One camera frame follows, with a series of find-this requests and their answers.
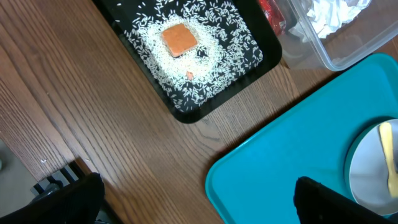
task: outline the red plastic wrapper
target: red plastic wrapper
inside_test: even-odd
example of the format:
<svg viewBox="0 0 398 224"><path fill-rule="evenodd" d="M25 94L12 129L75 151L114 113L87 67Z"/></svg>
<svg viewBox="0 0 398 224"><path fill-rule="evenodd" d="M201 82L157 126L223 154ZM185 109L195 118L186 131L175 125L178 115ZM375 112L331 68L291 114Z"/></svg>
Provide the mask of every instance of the red plastic wrapper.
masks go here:
<svg viewBox="0 0 398 224"><path fill-rule="evenodd" d="M286 28L286 20L278 5L274 0L259 0L259 4L261 9L266 14L266 17L271 24L272 29L274 30L276 35L281 35L285 32Z"/></svg>

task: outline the crumpled paper towel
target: crumpled paper towel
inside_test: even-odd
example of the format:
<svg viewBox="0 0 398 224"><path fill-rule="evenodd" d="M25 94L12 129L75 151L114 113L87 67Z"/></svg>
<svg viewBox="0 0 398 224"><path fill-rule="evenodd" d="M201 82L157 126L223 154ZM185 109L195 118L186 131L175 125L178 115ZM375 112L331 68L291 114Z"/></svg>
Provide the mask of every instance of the crumpled paper towel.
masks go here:
<svg viewBox="0 0 398 224"><path fill-rule="evenodd" d="M351 22L370 2L371 0L301 0L301 5L307 11L318 37L326 38L343 24ZM302 42L308 42L303 26L303 22L298 21L289 32L300 37Z"/></svg>

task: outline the wooden table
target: wooden table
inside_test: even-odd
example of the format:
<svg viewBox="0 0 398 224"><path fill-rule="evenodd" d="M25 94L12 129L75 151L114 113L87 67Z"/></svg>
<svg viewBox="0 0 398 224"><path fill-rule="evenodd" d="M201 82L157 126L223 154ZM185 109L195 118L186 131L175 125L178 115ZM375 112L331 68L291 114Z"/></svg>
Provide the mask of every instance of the wooden table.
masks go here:
<svg viewBox="0 0 398 224"><path fill-rule="evenodd" d="M211 165L335 76L278 65L182 124L91 0L0 0L0 138L37 180L80 157L125 223L221 223Z"/></svg>

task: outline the tray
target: tray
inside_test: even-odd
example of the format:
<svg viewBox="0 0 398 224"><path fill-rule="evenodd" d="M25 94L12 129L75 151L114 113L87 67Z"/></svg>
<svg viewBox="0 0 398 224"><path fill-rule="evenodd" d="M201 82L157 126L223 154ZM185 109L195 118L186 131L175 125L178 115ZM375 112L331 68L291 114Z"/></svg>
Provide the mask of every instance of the tray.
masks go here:
<svg viewBox="0 0 398 224"><path fill-rule="evenodd" d="M371 55L220 159L206 193L226 223L300 223L293 204L301 176L351 198L346 153L366 127L398 118L398 64Z"/></svg>
<svg viewBox="0 0 398 224"><path fill-rule="evenodd" d="M167 78L159 78L159 76L157 76L157 79L154 78L154 75L140 58L138 50L134 47L134 44L132 44L132 38L129 38L128 32L133 28L132 25L134 23L132 23L132 21L136 19L137 13L142 15L142 13L145 12L145 14L149 16L149 13L151 12L143 10L147 8L151 8L153 10L154 6L156 6L160 1L169 2L165 6L166 11L170 11L171 9L179 10L182 5L187 2L178 0L150 0L144 2L131 0L93 0L97 8L101 11L105 19L118 35L121 42L127 48L132 58L137 62L140 69L151 82L152 86L166 104L170 112L177 120L183 123L193 123L198 121L200 118L204 117L219 105L237 94L243 88L257 80L263 74L274 68L282 58L282 48L279 41L256 0L192 0L192 2L205 1L207 2L207 7L212 7L214 4L221 5L225 2L233 3L250 30L259 50L261 50L263 58L255 68L245 68L242 74L235 75L231 80L229 80L229 82L227 82L227 87L217 85L216 87L211 86L212 88L215 88L214 91L211 88L211 91L213 92L212 94L217 93L215 96L208 97L204 90L201 92L201 89L203 88L202 85L200 85L198 94L203 97L204 100L201 99L200 101L197 101L193 98L186 97L187 89L193 89L192 84L187 82L187 85L183 86L186 88L184 90L183 88L178 89L168 86L169 83L167 82L169 82L169 79ZM245 53L244 55L245 58L250 58L249 53L247 55Z"/></svg>

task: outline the plastic bin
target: plastic bin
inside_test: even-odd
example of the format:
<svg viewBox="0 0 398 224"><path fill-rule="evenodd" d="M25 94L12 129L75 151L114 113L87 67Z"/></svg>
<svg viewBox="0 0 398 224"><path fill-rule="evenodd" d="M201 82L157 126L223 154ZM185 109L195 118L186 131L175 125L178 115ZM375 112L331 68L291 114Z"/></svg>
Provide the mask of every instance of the plastic bin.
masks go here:
<svg viewBox="0 0 398 224"><path fill-rule="evenodd" d="M398 34L398 0L372 0L357 18L325 39L318 38L302 1L275 0L286 20L285 32L278 38L291 69L344 70ZM303 43L289 32L300 20L309 42Z"/></svg>

